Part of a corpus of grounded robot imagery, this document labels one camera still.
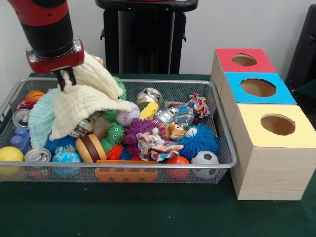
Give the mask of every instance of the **green spiky ball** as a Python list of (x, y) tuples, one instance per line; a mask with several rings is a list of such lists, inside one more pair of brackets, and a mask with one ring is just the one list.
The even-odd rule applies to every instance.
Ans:
[(108, 122), (115, 122), (115, 113), (115, 110), (107, 110), (103, 112), (102, 116)]
[(125, 129), (122, 125), (116, 122), (112, 122), (109, 124), (107, 139), (110, 140), (112, 143), (122, 143), (124, 135)]
[(127, 92), (126, 92), (126, 87), (125, 87), (124, 83), (120, 81), (119, 77), (113, 77), (113, 79), (116, 81), (119, 88), (121, 88), (124, 91), (123, 95), (119, 96), (118, 98), (121, 100), (126, 100), (127, 99)]
[(103, 138), (100, 141), (103, 150), (105, 151), (105, 153), (107, 154), (109, 152), (110, 149), (112, 149), (113, 146), (115, 146), (115, 144), (113, 142), (111, 142), (108, 138)]

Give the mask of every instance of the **metal basket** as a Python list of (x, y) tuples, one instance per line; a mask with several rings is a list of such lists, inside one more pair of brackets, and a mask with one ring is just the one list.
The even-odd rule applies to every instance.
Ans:
[[(162, 107), (173, 102), (187, 102), (193, 92), (207, 98), (211, 115), (203, 122), (218, 137), (219, 165), (170, 165), (170, 164), (104, 164), (104, 163), (37, 163), (0, 162), (1, 181), (44, 181), (44, 182), (152, 182), (152, 183), (211, 183), (217, 184), (228, 168), (237, 162), (232, 138), (226, 123), (223, 108), (216, 88), (206, 81), (174, 80), (122, 80), (127, 89), (127, 99), (135, 101), (137, 94), (146, 87), (152, 87), (163, 95)], [(52, 78), (27, 78), (18, 82), (0, 108), (0, 147), (9, 146), (14, 135), (13, 112), (18, 104), (32, 90), (47, 92), (56, 88), (57, 80)], [(188, 172), (186, 178), (171, 178)], [(208, 179), (195, 174), (203, 172)]]

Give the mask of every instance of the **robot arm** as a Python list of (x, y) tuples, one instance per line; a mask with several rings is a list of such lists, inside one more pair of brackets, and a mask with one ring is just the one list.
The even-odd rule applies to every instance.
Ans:
[(84, 49), (79, 38), (73, 38), (66, 0), (8, 0), (14, 8), (31, 46), (27, 60), (37, 74), (55, 72), (61, 89), (64, 80), (60, 70), (69, 73), (76, 84), (72, 67), (84, 62)]

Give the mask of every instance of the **yellow ball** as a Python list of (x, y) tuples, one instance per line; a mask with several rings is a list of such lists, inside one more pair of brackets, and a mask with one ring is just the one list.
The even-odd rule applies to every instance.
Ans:
[[(15, 147), (3, 147), (0, 149), (0, 161), (24, 161), (23, 153)], [(1, 175), (16, 174), (21, 167), (19, 166), (0, 166)]]
[(2, 147), (0, 161), (24, 161), (23, 153), (15, 147)]

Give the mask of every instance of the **shape sorter box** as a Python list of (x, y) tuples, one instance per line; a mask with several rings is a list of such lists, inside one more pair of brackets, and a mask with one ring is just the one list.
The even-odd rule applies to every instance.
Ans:
[(300, 200), (316, 167), (316, 132), (297, 105), (238, 104), (232, 127), (238, 200)]
[(296, 101), (277, 73), (225, 73), (220, 95), (232, 128), (237, 103), (293, 104)]
[(211, 82), (221, 95), (225, 73), (276, 73), (262, 49), (218, 48), (214, 53)]

